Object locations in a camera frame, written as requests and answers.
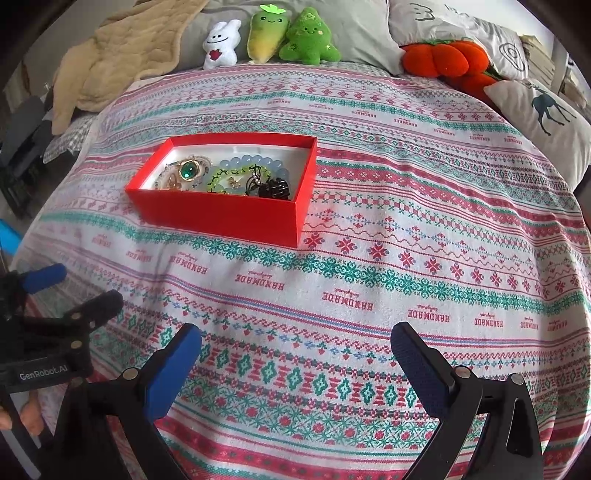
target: spiral drawing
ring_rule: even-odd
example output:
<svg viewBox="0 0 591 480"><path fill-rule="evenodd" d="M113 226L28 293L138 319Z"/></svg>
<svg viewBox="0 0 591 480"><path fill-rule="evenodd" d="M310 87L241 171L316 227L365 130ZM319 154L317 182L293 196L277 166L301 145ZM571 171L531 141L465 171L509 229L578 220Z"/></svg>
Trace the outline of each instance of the spiral drawing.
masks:
<svg viewBox="0 0 591 480"><path fill-rule="evenodd" d="M525 62L521 58L519 50L517 50L515 45L511 43L503 43L499 45L499 52L509 61L509 63L511 63L511 65L513 65L513 67L518 72L525 71Z"/></svg>

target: human hand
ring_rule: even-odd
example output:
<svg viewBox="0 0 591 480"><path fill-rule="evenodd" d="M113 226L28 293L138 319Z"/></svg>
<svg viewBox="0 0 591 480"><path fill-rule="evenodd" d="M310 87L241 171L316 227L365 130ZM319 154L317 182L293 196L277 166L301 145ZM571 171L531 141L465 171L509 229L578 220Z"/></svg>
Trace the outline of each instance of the human hand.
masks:
<svg viewBox="0 0 591 480"><path fill-rule="evenodd" d="M29 401L21 408L21 422L33 436L39 435L43 430L41 404L36 391L29 392ZM10 430L11 428L12 419L6 410L0 407L0 430Z"/></svg>

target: red box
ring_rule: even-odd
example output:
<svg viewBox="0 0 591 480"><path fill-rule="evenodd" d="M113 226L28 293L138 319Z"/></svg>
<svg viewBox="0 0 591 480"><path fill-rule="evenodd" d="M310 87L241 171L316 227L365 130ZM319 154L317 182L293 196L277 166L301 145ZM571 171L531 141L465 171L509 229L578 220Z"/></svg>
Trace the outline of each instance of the red box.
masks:
<svg viewBox="0 0 591 480"><path fill-rule="evenodd" d="M146 183L163 159L175 149L192 145L196 148L191 153L197 155L202 154L200 145L305 148L307 158L293 200L148 189ZM134 175L125 191L148 223L296 248L316 177L316 148L316 138L305 135L237 132L171 137Z"/></svg>

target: green leaf top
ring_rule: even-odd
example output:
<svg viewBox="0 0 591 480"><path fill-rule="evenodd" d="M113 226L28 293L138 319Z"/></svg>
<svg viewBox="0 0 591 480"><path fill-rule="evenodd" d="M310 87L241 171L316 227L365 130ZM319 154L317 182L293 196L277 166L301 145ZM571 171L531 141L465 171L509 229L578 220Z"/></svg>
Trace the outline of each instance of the green leaf top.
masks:
<svg viewBox="0 0 591 480"><path fill-rule="evenodd" d="M277 15L281 15L284 14L286 12L286 10L284 8L279 8L276 5L273 4L269 4L269 5L261 5L261 8L270 14L277 14Z"/></svg>

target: white bunny plush toy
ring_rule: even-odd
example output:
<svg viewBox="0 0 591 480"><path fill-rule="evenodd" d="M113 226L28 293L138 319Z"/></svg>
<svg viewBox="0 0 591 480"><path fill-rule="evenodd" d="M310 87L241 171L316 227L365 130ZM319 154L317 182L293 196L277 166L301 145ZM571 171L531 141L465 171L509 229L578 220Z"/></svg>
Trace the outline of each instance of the white bunny plush toy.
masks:
<svg viewBox="0 0 591 480"><path fill-rule="evenodd" d="M238 29L242 25L240 20L216 23L203 42L206 52L203 70L211 70L215 67L231 67L238 59L234 48L240 43Z"/></svg>

